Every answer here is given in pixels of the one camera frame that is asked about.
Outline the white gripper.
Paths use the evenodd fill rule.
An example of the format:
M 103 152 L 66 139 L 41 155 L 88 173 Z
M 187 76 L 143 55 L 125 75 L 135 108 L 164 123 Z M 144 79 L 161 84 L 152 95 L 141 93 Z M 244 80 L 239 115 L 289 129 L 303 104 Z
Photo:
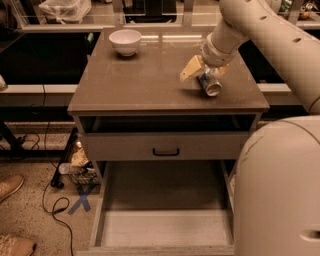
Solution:
M 225 41 L 222 38 L 215 39 L 210 33 L 201 46 L 201 55 L 194 55 L 180 73 L 180 81 L 186 82 L 200 75 L 205 67 L 218 67 L 216 74 L 223 76 L 229 64 L 237 53 L 239 45 L 233 41 Z

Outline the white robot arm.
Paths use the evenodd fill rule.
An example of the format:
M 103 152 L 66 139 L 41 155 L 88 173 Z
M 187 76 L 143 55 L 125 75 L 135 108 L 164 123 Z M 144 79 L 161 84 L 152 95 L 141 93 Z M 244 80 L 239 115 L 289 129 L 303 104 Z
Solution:
M 254 132 L 236 167 L 234 256 L 320 256 L 320 41 L 268 0 L 220 0 L 222 15 L 181 80 L 221 67 L 251 40 L 306 115 Z

